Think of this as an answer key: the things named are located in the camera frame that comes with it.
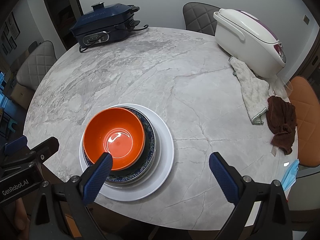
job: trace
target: metal bolt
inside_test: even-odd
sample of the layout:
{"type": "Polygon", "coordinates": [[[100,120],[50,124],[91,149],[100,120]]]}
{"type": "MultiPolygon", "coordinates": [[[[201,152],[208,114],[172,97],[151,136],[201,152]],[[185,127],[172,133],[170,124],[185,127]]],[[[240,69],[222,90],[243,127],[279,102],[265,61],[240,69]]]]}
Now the metal bolt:
{"type": "Polygon", "coordinates": [[[281,185],[281,182],[279,180],[274,180],[273,184],[275,184],[277,187],[281,185]]]}
{"type": "Polygon", "coordinates": [[[46,187],[49,185],[49,181],[45,180],[44,182],[42,182],[42,187],[46,187]]]}
{"type": "Polygon", "coordinates": [[[74,176],[71,177],[71,181],[72,182],[77,182],[79,180],[79,178],[80,178],[79,176],[74,175],[74,176]]]}
{"type": "Polygon", "coordinates": [[[245,182],[250,182],[252,179],[251,179],[250,176],[243,176],[243,180],[244,180],[245,182]]]}

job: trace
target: blue gripper pad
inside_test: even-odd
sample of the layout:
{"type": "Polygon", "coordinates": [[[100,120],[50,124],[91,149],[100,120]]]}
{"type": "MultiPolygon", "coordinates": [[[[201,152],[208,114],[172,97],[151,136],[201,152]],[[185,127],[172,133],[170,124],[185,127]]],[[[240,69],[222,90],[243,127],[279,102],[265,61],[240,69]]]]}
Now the blue gripper pad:
{"type": "Polygon", "coordinates": [[[209,167],[228,202],[237,205],[239,202],[238,186],[214,153],[209,157],[209,167]]]}
{"type": "Polygon", "coordinates": [[[18,150],[22,149],[23,147],[27,146],[28,139],[22,135],[21,137],[13,140],[10,143],[5,144],[4,146],[4,154],[5,155],[12,155],[18,150]]]}
{"type": "Polygon", "coordinates": [[[96,199],[103,183],[111,171],[112,163],[112,156],[108,153],[89,178],[88,182],[84,185],[82,198],[84,205],[92,203],[96,199]]]}

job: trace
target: quilted chair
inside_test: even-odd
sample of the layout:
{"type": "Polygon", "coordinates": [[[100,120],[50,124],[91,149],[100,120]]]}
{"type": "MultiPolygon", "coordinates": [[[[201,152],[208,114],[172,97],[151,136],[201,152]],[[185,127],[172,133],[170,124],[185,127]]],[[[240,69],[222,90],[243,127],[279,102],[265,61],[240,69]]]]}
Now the quilted chair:
{"type": "Polygon", "coordinates": [[[291,80],[290,102],[296,107],[298,124],[298,158],[300,165],[320,165],[320,103],[316,93],[304,77],[291,80]]]}
{"type": "Polygon", "coordinates": [[[36,91],[40,82],[56,61],[52,42],[42,42],[21,65],[17,73],[18,84],[36,91]]]}
{"type": "Polygon", "coordinates": [[[190,2],[183,6],[182,12],[186,29],[188,31],[205,33],[214,36],[217,21],[213,18],[213,13],[220,8],[210,4],[190,2]]]}

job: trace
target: teal stool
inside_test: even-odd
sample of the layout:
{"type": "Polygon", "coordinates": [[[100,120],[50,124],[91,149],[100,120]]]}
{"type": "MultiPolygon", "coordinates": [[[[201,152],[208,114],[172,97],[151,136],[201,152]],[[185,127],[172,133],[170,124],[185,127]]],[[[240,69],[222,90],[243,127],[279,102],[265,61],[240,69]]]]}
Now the teal stool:
{"type": "Polygon", "coordinates": [[[9,121],[9,123],[8,123],[8,128],[13,132],[13,133],[15,133],[16,132],[16,130],[15,129],[13,129],[12,128],[12,124],[18,124],[18,122],[16,121],[16,120],[14,120],[14,119],[10,119],[10,121],[9,121]]]}

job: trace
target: purple trim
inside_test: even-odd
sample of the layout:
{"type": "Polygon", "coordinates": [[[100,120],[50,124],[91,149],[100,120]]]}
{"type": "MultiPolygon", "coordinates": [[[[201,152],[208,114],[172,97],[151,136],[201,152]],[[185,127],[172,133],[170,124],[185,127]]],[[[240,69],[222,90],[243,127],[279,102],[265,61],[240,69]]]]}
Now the purple trim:
{"type": "Polygon", "coordinates": [[[268,32],[271,33],[271,35],[272,35],[276,40],[279,40],[279,39],[277,38],[277,36],[272,32],[272,30],[270,30],[270,29],[268,28],[268,26],[266,26],[263,22],[255,19],[255,18],[253,18],[253,17],[251,17],[250,15],[247,15],[247,16],[250,17],[251,19],[255,20],[255,21],[256,21],[257,23],[259,23],[260,25],[262,25],[265,29],[268,30],[268,32]]]}

